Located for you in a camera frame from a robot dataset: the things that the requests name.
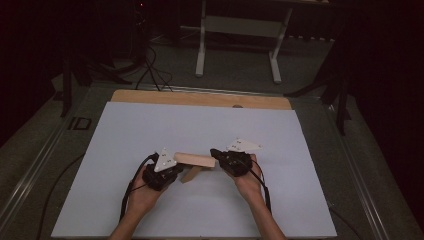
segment metal stand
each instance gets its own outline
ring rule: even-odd
[[[65,117],[72,106],[72,74],[80,85],[89,86],[91,84],[92,79],[87,66],[118,84],[132,84],[132,82],[118,77],[88,56],[76,53],[76,50],[70,46],[68,39],[65,36],[62,37],[63,92],[59,97],[63,101],[61,117]]]
[[[337,46],[333,47],[326,60],[322,64],[320,70],[318,71],[312,84],[305,86],[297,91],[285,93],[284,96],[299,97],[316,88],[327,86],[320,99],[323,104],[330,105],[336,100],[337,96],[339,97],[336,126],[340,131],[340,134],[344,136],[344,120],[347,116],[346,102],[350,81],[350,71],[348,67],[341,66],[343,64],[336,62],[337,60],[341,61],[340,59],[334,59],[334,52],[337,51]]]
[[[276,38],[277,44],[273,51],[269,53],[272,75],[274,83],[281,84],[280,70],[278,68],[277,56],[283,42],[286,29],[293,12],[289,8],[283,22],[260,21],[252,19],[240,19],[220,16],[206,15],[206,0],[202,1],[202,19],[200,21],[200,47],[197,55],[196,77],[203,76],[205,65],[205,35],[208,32],[221,32],[242,34],[250,36]]]

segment finger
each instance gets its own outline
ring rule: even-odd
[[[256,154],[250,154],[250,158],[255,161],[258,162],[258,159],[256,158]]]
[[[145,170],[146,170],[146,166],[143,166],[140,169],[140,172],[137,174],[137,177],[135,178],[136,184],[144,184],[145,183],[144,180],[143,180],[143,174],[144,174]]]

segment metal frame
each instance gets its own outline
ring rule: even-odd
[[[196,77],[203,76],[206,51],[205,35],[206,31],[209,31],[276,38],[277,44],[275,48],[269,52],[269,60],[274,83],[281,84],[282,81],[277,62],[277,56],[280,51],[281,43],[283,42],[292,12],[293,8],[289,8],[287,10],[283,22],[209,16],[206,15],[206,0],[202,0],[200,47],[199,53],[197,55]]]
[[[85,88],[80,91],[76,91],[76,96],[74,96],[76,104],[70,107],[70,111],[68,112],[65,118],[60,119],[60,121],[56,125],[56,128],[52,131],[52,133],[49,135],[48,139],[44,143],[43,147],[40,149],[32,165],[28,168],[26,173],[19,180],[12,194],[9,196],[9,199],[7,200],[5,206],[3,207],[3,209],[1,209],[0,239],[4,238],[9,225],[12,223],[20,207],[24,203],[32,187],[40,176],[41,171],[47,164],[60,137],[62,136],[62,133],[66,130],[67,126],[71,122],[72,116],[77,111],[79,104],[82,102],[87,92],[88,89]]]
[[[359,166],[356,163],[355,157],[350,150],[349,144],[346,142],[345,138],[339,134],[338,127],[334,122],[335,110],[331,105],[329,108],[324,109],[327,114],[328,121],[330,122],[335,138],[339,141],[339,144],[346,155],[349,171],[352,177],[353,185],[355,186],[356,192],[358,193],[359,200],[361,201],[362,207],[364,209],[365,215],[368,218],[371,230],[374,233],[376,240],[389,240],[390,237],[387,233],[386,227],[383,224],[383,221],[378,213],[377,206],[374,202],[373,197],[371,196],[370,191],[365,183],[364,178],[362,177]]]

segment table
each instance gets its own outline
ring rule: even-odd
[[[298,3],[317,3],[315,0],[298,0],[298,1],[281,1],[281,2],[298,2]],[[319,1],[320,4],[328,4],[327,0]],[[202,13],[200,21],[200,46],[197,55],[196,76],[203,76],[205,64],[205,35],[206,32],[220,32],[241,34],[259,37],[269,37],[276,39],[275,48],[269,52],[269,61],[271,64],[272,76],[274,83],[281,84],[280,69],[278,67],[277,56],[283,42],[293,7],[289,6],[285,11],[284,19],[281,22],[263,21],[253,19],[241,19],[232,17],[211,16],[206,14],[206,0],[202,0]]]
[[[234,105],[244,108],[228,108]],[[264,145],[264,150],[256,154],[270,189],[274,218],[286,235],[336,236],[300,124],[295,112],[289,109],[287,99],[278,97],[115,92],[112,102],[106,105],[52,236],[110,234],[118,221],[128,179],[141,158],[153,150],[160,151],[164,142],[170,153],[179,150],[205,155],[211,147],[223,149],[233,135],[240,133]],[[255,130],[258,124],[262,126],[260,131]],[[247,204],[217,166],[201,172],[188,184],[174,182],[134,236],[252,238],[259,233]]]

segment dark background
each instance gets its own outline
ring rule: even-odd
[[[279,19],[276,2],[213,1],[210,11],[226,15]],[[319,4],[296,6],[288,35],[336,39],[326,67],[349,72],[349,92],[372,130],[417,221],[424,229],[422,153],[424,113],[424,2],[366,1],[359,10]],[[179,26],[198,26],[200,1],[155,1],[149,21],[172,39]],[[131,1],[2,1],[0,3],[0,116],[3,145],[53,96],[50,80],[62,72],[62,39],[99,62],[134,54]]]

